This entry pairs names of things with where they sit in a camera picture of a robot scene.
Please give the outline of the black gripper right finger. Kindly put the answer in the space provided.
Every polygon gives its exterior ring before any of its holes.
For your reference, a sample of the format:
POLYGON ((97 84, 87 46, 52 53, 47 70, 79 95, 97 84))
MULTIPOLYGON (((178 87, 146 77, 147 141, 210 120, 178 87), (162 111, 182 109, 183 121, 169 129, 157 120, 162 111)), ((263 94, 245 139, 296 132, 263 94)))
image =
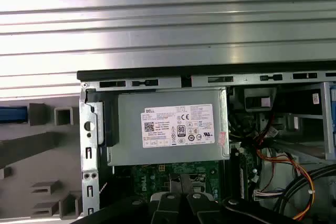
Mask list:
POLYGON ((240 198, 228 197, 221 203, 209 200, 206 194, 194 191, 189 174, 181 175, 181 187, 198 223, 298 223, 240 198))

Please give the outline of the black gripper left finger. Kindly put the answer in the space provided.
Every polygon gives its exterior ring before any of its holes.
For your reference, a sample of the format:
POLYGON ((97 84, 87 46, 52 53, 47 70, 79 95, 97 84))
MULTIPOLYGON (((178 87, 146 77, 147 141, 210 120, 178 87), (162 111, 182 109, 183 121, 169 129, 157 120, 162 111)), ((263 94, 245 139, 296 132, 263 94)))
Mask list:
POLYGON ((150 202, 138 196, 119 200, 76 223, 178 223, 182 202, 182 178, 170 175, 170 191, 152 195, 150 202))

